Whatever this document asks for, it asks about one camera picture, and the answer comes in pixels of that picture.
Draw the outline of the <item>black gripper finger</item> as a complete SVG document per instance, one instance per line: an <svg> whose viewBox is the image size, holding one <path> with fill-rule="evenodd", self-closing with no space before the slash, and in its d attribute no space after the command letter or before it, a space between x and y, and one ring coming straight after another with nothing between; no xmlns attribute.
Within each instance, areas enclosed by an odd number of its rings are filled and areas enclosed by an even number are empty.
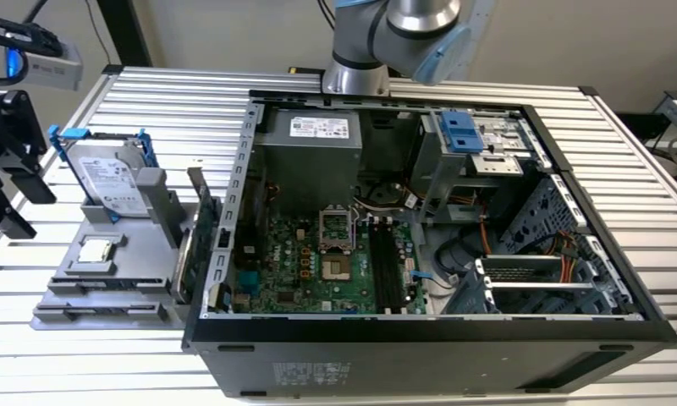
<svg viewBox="0 0 677 406"><path fill-rule="evenodd" d="M36 230L22 217L4 193L0 193L0 232L10 239L32 239Z"/></svg>
<svg viewBox="0 0 677 406"><path fill-rule="evenodd" d="M11 177L26 198L35 204L56 202L43 179L40 158L48 146L30 95L26 91L7 91L0 95L0 169Z"/></svg>

